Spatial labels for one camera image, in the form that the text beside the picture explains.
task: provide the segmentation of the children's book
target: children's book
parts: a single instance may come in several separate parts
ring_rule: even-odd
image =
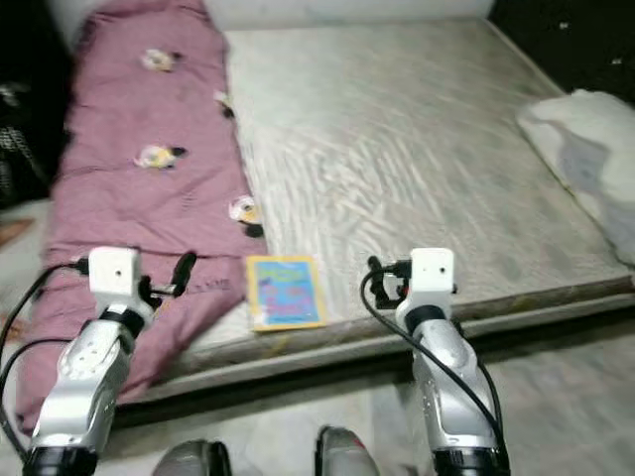
[[[311,257],[250,256],[247,285],[255,331],[324,326],[324,302]]]

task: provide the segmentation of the bed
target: bed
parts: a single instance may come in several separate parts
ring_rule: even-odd
[[[135,401],[402,349],[358,301],[370,255],[451,248],[454,315],[472,334],[633,304],[630,270],[515,124],[558,92],[486,22],[225,38],[268,250],[316,259],[328,324],[258,335],[240,303]]]

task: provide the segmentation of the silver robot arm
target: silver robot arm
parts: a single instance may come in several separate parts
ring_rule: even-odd
[[[454,371],[494,414],[490,389],[471,345],[451,319],[454,256],[445,248],[415,249],[406,298],[396,310],[399,326]],[[440,475],[505,472],[492,426],[465,391],[421,351],[413,373],[424,396],[428,441]]]
[[[182,257],[173,282],[151,289],[141,275],[140,254],[101,247],[87,259],[98,318],[64,350],[58,379],[44,401],[23,474],[91,475],[114,418],[117,396],[130,370],[135,339],[152,323],[159,295],[180,296],[195,255]]]

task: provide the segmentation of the pink comforter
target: pink comforter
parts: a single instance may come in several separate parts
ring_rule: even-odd
[[[150,71],[140,61],[147,49],[182,57],[173,72]],[[228,215],[229,203],[249,190],[234,123],[213,99],[227,87],[225,52],[199,0],[114,0],[86,24],[46,262],[98,245],[136,246],[144,273],[167,283],[180,254],[199,254],[188,292],[164,303],[139,337],[122,402],[142,394],[243,299],[243,257],[265,252],[263,238],[248,237]],[[188,154],[173,169],[141,169],[134,159],[148,145]],[[38,300],[29,338],[72,338],[91,318],[87,279],[62,274]],[[55,382],[60,351],[37,347],[21,366],[17,411],[25,431]]]

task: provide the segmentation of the tiled floor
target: tiled floor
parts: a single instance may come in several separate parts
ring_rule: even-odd
[[[515,476],[633,474],[635,321],[555,349],[527,346],[490,369]],[[150,474],[167,448],[204,437],[227,444],[239,476],[310,475],[318,429],[332,423],[358,432],[382,474],[423,475],[430,454],[419,401],[412,384],[387,374],[119,430],[98,474]],[[5,444],[0,474],[19,474]]]

